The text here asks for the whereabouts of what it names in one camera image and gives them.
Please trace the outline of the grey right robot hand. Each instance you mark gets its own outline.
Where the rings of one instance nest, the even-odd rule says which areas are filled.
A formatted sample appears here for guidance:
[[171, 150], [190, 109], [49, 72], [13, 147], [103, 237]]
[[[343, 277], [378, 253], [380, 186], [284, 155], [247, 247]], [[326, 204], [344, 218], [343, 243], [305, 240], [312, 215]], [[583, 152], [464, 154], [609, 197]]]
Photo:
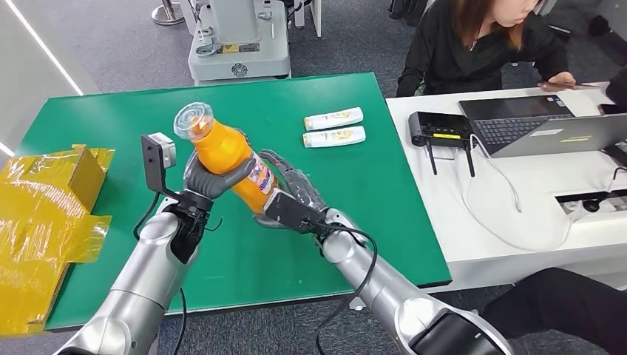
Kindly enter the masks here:
[[284, 182], [284, 190], [296, 200], [318, 212], [323, 212], [328, 208], [319, 191], [302, 170], [294, 168], [286, 159], [271, 149], [262, 149], [258, 155], [274, 166]]

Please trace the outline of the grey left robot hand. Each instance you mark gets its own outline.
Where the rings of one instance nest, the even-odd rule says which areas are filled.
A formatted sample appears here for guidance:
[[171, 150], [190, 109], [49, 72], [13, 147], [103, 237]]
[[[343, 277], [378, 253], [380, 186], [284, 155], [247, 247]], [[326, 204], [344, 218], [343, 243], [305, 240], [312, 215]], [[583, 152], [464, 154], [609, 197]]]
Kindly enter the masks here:
[[255, 159], [246, 158], [231, 171], [215, 174], [200, 162], [198, 153], [194, 150], [183, 173], [183, 188], [214, 200], [248, 177], [254, 166]]

